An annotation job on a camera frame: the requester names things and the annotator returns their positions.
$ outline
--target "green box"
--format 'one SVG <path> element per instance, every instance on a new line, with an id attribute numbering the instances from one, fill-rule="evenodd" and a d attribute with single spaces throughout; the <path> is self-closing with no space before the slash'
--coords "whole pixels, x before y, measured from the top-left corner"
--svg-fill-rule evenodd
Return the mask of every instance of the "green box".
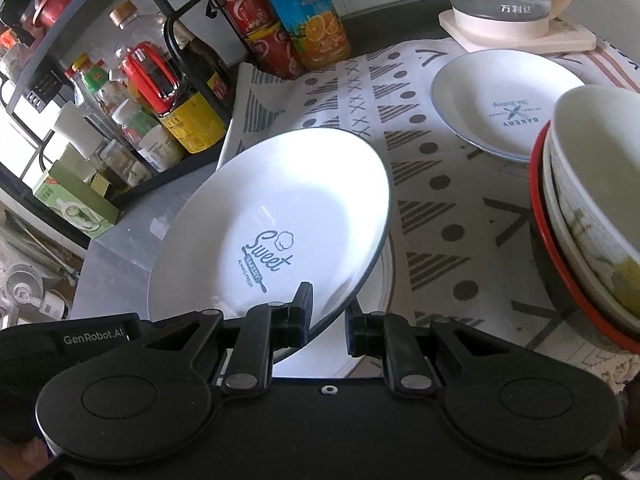
<path id="1" fill-rule="evenodd" d="M 60 161 L 42 175 L 33 195 L 91 238 L 112 228 L 120 213 Z"/>

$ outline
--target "tablecloth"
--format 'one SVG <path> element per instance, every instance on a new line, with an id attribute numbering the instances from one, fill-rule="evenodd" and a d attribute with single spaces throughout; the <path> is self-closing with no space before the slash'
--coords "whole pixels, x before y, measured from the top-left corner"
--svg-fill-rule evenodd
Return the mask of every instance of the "tablecloth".
<path id="1" fill-rule="evenodd" d="M 640 357 L 604 338 L 586 341 L 568 324 L 582 314 L 551 304 L 531 252 L 527 167 L 461 140 L 431 104 L 434 76 L 464 53 L 452 39 L 408 41 L 296 81 L 243 64 L 220 166 L 297 128 L 361 136 L 381 153 L 394 184 L 390 230 L 401 301 L 393 312 L 418 326 L 451 317 L 588 370 L 618 392 L 640 371 Z M 548 57 L 585 83 L 640 92 L 638 65 L 605 41 L 592 52 Z M 345 372 L 380 373 L 371 358 Z"/>

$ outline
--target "gray countertop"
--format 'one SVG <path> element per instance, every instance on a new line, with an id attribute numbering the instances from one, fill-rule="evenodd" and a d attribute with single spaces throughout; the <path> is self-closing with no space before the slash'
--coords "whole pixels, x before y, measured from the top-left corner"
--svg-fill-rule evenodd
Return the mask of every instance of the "gray countertop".
<path id="1" fill-rule="evenodd" d="M 411 0 L 349 16 L 344 24 L 353 55 L 407 40 L 446 38 L 438 14 L 449 8 L 449 0 Z M 148 280 L 164 232 L 215 169 L 210 164 L 156 189 L 129 206 L 115 227 L 92 240 L 72 318 L 137 312 L 148 319 Z"/>

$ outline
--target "spice rack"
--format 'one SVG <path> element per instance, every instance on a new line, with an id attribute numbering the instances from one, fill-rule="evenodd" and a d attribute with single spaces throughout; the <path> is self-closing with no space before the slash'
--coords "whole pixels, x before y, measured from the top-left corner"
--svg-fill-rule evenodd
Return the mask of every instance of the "spice rack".
<path id="1" fill-rule="evenodd" d="M 18 100 L 21 96 L 28 93 L 29 89 L 34 84 L 34 79 L 39 71 L 42 70 L 42 67 L 46 65 L 48 60 L 53 60 L 57 65 L 55 59 L 59 59 L 68 49 L 71 47 L 75 38 L 77 38 L 77 30 L 85 28 L 89 23 L 91 23 L 100 12 L 104 10 L 104 3 L 111 0 L 72 0 L 71 3 L 65 8 L 65 10 L 61 13 L 60 17 L 56 21 L 56 23 L 51 27 L 42 42 L 39 44 L 37 49 L 34 51 L 33 56 L 25 65 L 22 75 L 17 81 L 16 88 L 14 94 L 9 99 L 8 102 L 2 101 L 0 99 L 0 104 L 5 108 L 7 113 L 11 115 L 12 118 L 25 130 L 27 136 L 31 138 L 35 138 L 36 135 L 24 124 L 15 114 L 15 106 L 18 103 Z M 180 69 L 184 72 L 187 79 L 193 84 L 195 89 L 200 92 L 200 94 L 204 97 L 207 103 L 216 111 L 216 113 L 220 116 L 223 122 L 228 127 L 232 109 L 233 109 L 233 100 L 235 94 L 235 82 L 236 78 L 233 78 L 233 84 L 229 92 L 229 96 L 225 99 L 224 102 L 221 102 L 213 93 L 211 88 L 207 85 L 207 82 L 203 79 L 203 77 L 198 73 L 195 67 L 190 66 L 187 60 L 182 56 L 181 50 L 178 47 L 177 40 L 174 34 L 174 24 L 177 20 L 179 20 L 182 16 L 185 15 L 189 10 L 193 9 L 198 3 L 202 0 L 189 0 L 183 6 L 175 9 L 168 0 L 153 0 L 160 11 L 167 17 L 167 20 L 164 24 L 164 39 L 166 41 L 166 45 L 168 47 L 169 52 L 176 60 L 176 63 L 180 67 Z M 207 6 L 207 17 L 215 18 L 217 13 L 220 12 L 220 8 L 216 3 L 216 0 L 207 0 L 209 5 Z M 222 12 L 222 15 L 229 22 L 230 27 L 238 36 L 239 41 L 245 47 L 248 55 L 247 59 L 252 60 L 252 54 L 247 47 L 247 44 L 244 38 L 236 31 L 236 28 L 232 25 L 232 22 L 228 18 L 228 16 Z M 73 91 L 70 89 L 70 85 L 64 84 L 60 93 L 54 98 L 60 105 L 62 105 L 67 100 L 73 99 Z M 39 155 L 40 160 L 42 161 L 42 153 L 52 138 L 53 134 L 50 132 L 44 139 L 44 142 L 40 141 L 40 149 Z M 217 163 L 218 158 L 220 156 L 220 152 L 222 150 L 223 140 L 218 142 L 216 145 L 212 146 L 208 150 L 204 152 L 198 153 L 196 155 L 190 155 L 185 158 L 183 161 L 178 163 L 176 166 L 164 171 L 160 174 L 154 174 L 154 176 L 139 184 L 139 186 L 132 188 L 131 190 L 123 193 L 122 195 L 116 197 L 113 200 L 113 203 L 119 207 L 124 208 L 129 203 L 134 200 L 140 198 L 148 192 L 151 192 L 158 187 L 167 184 L 168 182 L 180 178 L 185 174 L 191 173 L 191 171 L 197 170 L 207 164 Z M 19 182 L 20 186 L 24 186 L 22 190 L 22 195 L 25 196 L 30 190 Z M 51 218 L 47 218 L 43 220 L 50 223 Z M 88 241 L 86 237 L 79 236 L 81 235 L 79 232 L 75 232 L 74 228 L 71 228 L 71 231 L 66 232 L 67 230 L 63 230 L 63 234 L 78 243 L 81 246 L 87 247 Z"/>
<path id="2" fill-rule="evenodd" d="M 187 77 L 187 79 L 193 84 L 195 89 L 200 92 L 207 103 L 215 110 L 215 112 L 220 116 L 220 118 L 228 127 L 231 122 L 231 116 L 233 113 L 233 101 L 236 91 L 235 86 L 237 82 L 236 78 L 233 79 L 233 85 L 230 88 L 228 97 L 224 102 L 222 102 L 216 97 L 216 95 L 213 93 L 213 90 L 207 85 L 207 81 L 200 75 L 200 73 L 193 66 L 190 66 L 187 60 L 184 59 L 174 33 L 175 22 L 178 21 L 187 12 L 189 12 L 189 10 L 193 9 L 193 7 L 199 4 L 202 0 L 189 0 L 178 9 L 174 9 L 174 7 L 171 5 L 171 3 L 169 3 L 168 0 L 153 1 L 167 18 L 164 22 L 163 34 L 164 41 L 169 50 L 169 53 L 176 61 L 178 67 L 180 67 L 182 72 L 184 72 L 184 75 Z M 242 35 L 236 31 L 236 28 L 234 27 L 229 17 L 224 12 L 220 12 L 220 10 L 221 9 L 218 7 L 216 0 L 208 0 L 207 17 L 215 18 L 218 13 L 222 14 L 229 23 L 229 26 L 235 32 L 238 40 L 241 41 L 245 50 L 248 52 L 248 59 L 252 59 L 251 50 L 248 48 L 246 41 L 244 40 Z M 164 186 L 164 184 L 167 184 L 172 180 L 175 180 L 176 178 L 180 178 L 181 176 L 191 173 L 192 171 L 206 166 L 207 164 L 217 163 L 222 151 L 223 142 L 224 139 L 220 140 L 215 145 L 211 146 L 209 149 L 201 153 L 188 156 L 176 166 L 153 176 L 146 182 L 143 182 L 135 188 L 132 188 L 122 195 L 116 197 L 112 201 L 113 204 L 118 208 L 123 208 L 134 200 L 144 196 L 146 193 L 149 193 L 152 190 L 157 189 L 158 187 Z"/>

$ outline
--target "sweet bakery logo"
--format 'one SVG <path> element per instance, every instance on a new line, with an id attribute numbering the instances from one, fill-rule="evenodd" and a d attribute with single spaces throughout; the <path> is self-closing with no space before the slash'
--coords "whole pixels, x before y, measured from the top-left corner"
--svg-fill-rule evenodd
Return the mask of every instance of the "sweet bakery logo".
<path id="1" fill-rule="evenodd" d="M 284 256 L 293 247 L 293 234 L 288 231 L 263 231 L 251 244 L 242 246 L 244 258 L 238 260 L 249 286 L 260 286 L 267 293 L 262 273 L 279 272 L 291 265 L 293 254 Z"/>
<path id="2" fill-rule="evenodd" d="M 501 108 L 503 111 L 489 114 L 489 117 L 500 117 L 502 126 L 522 126 L 523 124 L 540 122 L 540 118 L 536 116 L 536 112 L 539 112 L 542 108 L 532 107 L 527 99 L 494 103 L 494 108 Z"/>

